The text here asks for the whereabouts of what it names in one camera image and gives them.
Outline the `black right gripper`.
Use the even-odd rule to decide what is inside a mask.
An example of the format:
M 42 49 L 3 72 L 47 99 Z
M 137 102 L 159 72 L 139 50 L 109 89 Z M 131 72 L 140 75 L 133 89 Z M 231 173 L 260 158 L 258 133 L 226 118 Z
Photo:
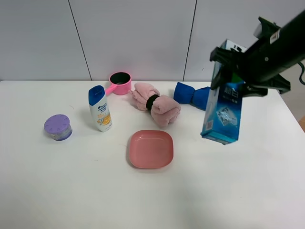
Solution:
M 280 94 L 291 90 L 291 84 L 280 74 L 305 58 L 305 31 L 278 29 L 264 35 L 246 52 L 216 47 L 210 61 L 221 64 L 212 79 L 212 90 L 226 83 L 240 83 L 243 97 L 264 97 L 268 89 Z

